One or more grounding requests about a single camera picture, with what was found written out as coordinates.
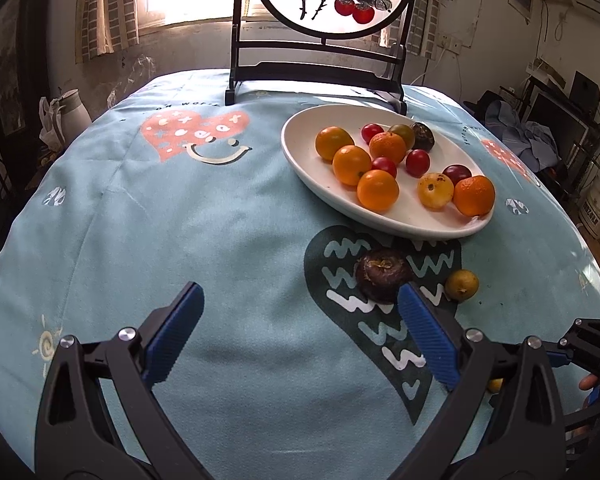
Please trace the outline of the person's right hand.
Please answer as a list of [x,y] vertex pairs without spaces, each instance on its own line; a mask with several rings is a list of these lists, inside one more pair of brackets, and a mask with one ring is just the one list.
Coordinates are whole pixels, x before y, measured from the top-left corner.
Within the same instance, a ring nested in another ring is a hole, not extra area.
[[597,383],[598,378],[593,374],[589,374],[580,380],[579,388],[583,391],[591,390],[597,386]]

